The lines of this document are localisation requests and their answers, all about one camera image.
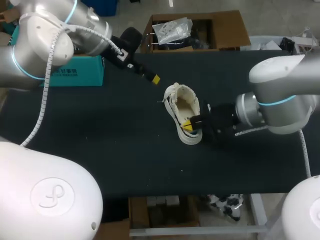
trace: teal box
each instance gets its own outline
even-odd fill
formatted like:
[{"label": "teal box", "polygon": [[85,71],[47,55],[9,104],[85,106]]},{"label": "teal box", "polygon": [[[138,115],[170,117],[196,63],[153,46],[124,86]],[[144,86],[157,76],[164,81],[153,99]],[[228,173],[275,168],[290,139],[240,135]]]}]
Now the teal box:
[{"label": "teal box", "polygon": [[[9,44],[15,45],[19,26],[12,34]],[[74,56],[67,65],[51,73],[51,87],[102,86],[105,74],[105,60],[101,56]]]}]

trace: black mat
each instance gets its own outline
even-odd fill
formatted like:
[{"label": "black mat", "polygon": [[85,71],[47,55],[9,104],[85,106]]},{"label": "black mat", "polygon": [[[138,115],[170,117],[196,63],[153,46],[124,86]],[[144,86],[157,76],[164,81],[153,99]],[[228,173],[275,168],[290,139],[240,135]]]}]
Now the black mat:
[{"label": "black mat", "polygon": [[[159,87],[106,65],[104,87],[49,90],[47,111],[29,147],[75,161],[97,180],[105,197],[288,192],[306,178],[297,134],[262,131],[225,149],[188,146],[161,101],[179,82],[212,104],[250,91],[248,73],[281,51],[138,54],[161,76]],[[0,135],[21,143],[34,127],[42,90],[11,92]],[[311,172],[320,174],[320,115],[305,129]]]}]

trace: metal frame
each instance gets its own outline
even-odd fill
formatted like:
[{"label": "metal frame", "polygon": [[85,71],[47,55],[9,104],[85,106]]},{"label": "metal frame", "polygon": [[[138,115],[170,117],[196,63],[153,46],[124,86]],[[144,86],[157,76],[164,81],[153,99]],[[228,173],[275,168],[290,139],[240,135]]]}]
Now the metal frame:
[{"label": "metal frame", "polygon": [[172,227],[131,229],[130,237],[169,236],[169,235],[216,235],[216,234],[258,234],[258,240],[267,240],[271,231],[279,226],[281,209],[287,195],[284,195],[267,219],[266,211],[260,194],[250,195],[250,204],[255,225],[252,226],[212,226],[212,227]]}]

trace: white sneaker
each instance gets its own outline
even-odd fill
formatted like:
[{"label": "white sneaker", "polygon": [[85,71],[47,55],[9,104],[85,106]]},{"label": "white sneaker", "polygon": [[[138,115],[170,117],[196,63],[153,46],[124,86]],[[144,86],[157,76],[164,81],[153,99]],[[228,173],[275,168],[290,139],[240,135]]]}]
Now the white sneaker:
[{"label": "white sneaker", "polygon": [[181,127],[189,118],[200,115],[200,104],[195,92],[186,85],[175,83],[165,90],[163,102],[175,122],[181,141],[188,145],[198,144],[202,139],[202,131],[187,132]]}]

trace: shoe insole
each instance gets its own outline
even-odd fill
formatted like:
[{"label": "shoe insole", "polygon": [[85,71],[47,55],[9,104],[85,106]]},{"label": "shoe insole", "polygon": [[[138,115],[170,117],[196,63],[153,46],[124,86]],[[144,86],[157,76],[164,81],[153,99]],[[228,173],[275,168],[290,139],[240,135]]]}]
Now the shoe insole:
[{"label": "shoe insole", "polygon": [[178,97],[176,106],[178,107],[179,110],[179,115],[187,120],[188,118],[191,118],[195,115],[194,111],[192,110],[191,106],[189,103],[187,103],[186,100]]}]

